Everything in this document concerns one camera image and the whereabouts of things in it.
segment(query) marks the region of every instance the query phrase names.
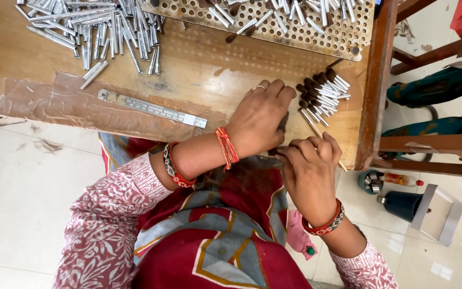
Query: red bangle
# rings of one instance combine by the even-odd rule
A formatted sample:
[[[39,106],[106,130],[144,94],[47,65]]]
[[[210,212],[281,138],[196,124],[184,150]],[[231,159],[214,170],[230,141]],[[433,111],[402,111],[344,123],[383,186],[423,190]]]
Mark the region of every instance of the red bangle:
[[[226,132],[225,127],[218,127],[215,129],[215,134],[217,134],[217,138],[219,139],[220,147],[222,148],[222,152],[224,153],[224,158],[226,159],[226,166],[224,167],[224,172],[231,168],[231,164],[234,162],[239,161],[238,154],[234,150],[233,144],[229,140],[229,135]]]
[[[174,141],[174,142],[168,143],[165,146],[165,148],[163,148],[163,163],[165,164],[165,169],[167,170],[167,173],[169,174],[170,178],[175,183],[177,183],[178,186],[183,187],[183,188],[188,188],[196,183],[197,178],[194,178],[193,180],[188,181],[178,173],[176,166],[174,165],[174,162],[172,161],[172,157],[170,156],[170,152],[172,151],[172,148],[178,143],[179,142]]]
[[[302,217],[302,226],[304,229],[312,234],[312,235],[325,235],[327,233],[332,232],[334,229],[337,228],[337,226],[341,223],[343,220],[343,217],[345,216],[345,209],[343,208],[343,204],[340,202],[340,200],[336,199],[336,213],[334,214],[333,218],[327,222],[326,224],[318,227],[318,228],[311,228],[308,221]]]

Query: white cardboard box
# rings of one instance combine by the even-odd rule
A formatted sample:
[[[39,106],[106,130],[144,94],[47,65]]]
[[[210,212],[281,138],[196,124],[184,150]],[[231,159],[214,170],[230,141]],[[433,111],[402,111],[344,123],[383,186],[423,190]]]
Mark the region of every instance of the white cardboard box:
[[[438,185],[428,184],[411,228],[437,240],[445,246],[452,244],[457,224],[462,215],[462,202]]]

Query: plastic bottle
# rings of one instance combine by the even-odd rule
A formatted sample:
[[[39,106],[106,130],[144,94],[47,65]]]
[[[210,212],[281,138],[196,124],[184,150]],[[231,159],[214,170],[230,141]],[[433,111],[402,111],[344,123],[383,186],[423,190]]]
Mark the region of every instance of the plastic bottle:
[[[414,176],[385,173],[384,181],[392,182],[407,187],[423,186],[423,181],[417,180]]]

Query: green bottle cap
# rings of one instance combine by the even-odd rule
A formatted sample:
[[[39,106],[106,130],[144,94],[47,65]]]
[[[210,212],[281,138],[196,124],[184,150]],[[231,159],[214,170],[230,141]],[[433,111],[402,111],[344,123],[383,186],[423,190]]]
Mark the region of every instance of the green bottle cap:
[[[306,249],[306,253],[310,254],[311,256],[313,256],[315,254],[315,249],[313,249],[313,247],[309,246],[307,249]]]

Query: ring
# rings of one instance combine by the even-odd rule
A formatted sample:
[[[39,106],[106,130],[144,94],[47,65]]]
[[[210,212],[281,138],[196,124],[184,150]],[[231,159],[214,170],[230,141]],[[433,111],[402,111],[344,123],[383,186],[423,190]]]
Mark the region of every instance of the ring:
[[[262,87],[261,85],[254,86],[253,91],[254,91],[254,89],[257,89],[257,88],[262,88],[262,89],[265,89],[265,91],[266,91],[266,88]]]

